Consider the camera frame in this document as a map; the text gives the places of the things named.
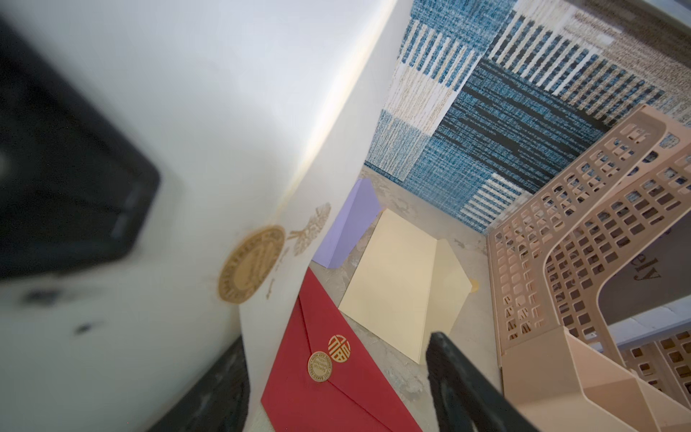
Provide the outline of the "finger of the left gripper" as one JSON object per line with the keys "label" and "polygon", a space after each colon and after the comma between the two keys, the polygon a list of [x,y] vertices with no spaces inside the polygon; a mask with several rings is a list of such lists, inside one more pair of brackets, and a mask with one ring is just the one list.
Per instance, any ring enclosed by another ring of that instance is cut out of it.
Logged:
{"label": "finger of the left gripper", "polygon": [[158,169],[2,23],[2,277],[125,257],[159,184]]}

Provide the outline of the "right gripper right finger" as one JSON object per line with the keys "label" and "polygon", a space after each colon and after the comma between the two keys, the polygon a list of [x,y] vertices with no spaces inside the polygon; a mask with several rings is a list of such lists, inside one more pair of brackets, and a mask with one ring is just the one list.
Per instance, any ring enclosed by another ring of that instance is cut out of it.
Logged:
{"label": "right gripper right finger", "polygon": [[426,366],[441,431],[536,430],[446,334],[431,334]]}

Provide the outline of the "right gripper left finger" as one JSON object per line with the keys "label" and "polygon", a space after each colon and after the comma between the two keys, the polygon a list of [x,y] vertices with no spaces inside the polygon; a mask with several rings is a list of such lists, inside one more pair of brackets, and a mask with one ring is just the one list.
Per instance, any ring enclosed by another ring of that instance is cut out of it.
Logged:
{"label": "right gripper left finger", "polygon": [[250,383],[243,340],[238,338],[208,372],[150,429],[241,431],[248,418]]}

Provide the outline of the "red envelope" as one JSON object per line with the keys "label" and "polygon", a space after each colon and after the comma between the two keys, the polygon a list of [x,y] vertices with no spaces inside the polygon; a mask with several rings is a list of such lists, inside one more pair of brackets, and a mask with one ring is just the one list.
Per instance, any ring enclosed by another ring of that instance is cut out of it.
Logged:
{"label": "red envelope", "polygon": [[312,271],[262,404],[277,431],[417,431],[419,425]]}

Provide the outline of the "cream envelope with seal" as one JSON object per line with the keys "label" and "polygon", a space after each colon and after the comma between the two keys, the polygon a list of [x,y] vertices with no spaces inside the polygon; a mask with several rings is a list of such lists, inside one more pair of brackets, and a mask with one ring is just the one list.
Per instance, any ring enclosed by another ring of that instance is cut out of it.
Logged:
{"label": "cream envelope with seal", "polygon": [[477,289],[445,239],[386,210],[339,309],[419,365],[431,335],[447,334]]}

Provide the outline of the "white envelope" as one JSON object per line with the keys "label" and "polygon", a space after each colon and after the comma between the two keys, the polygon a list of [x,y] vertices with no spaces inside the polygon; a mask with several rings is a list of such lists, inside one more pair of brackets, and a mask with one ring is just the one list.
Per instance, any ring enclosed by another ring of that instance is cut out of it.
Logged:
{"label": "white envelope", "polygon": [[162,181],[128,257],[1,291],[1,428],[145,431],[244,343],[256,412],[409,1],[5,1]]}

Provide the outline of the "lilac envelope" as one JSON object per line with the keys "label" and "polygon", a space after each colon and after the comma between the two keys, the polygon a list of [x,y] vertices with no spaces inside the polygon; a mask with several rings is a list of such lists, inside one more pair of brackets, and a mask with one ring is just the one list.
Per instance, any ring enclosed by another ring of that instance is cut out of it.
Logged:
{"label": "lilac envelope", "polygon": [[312,260],[328,269],[342,266],[381,210],[372,181],[359,179]]}

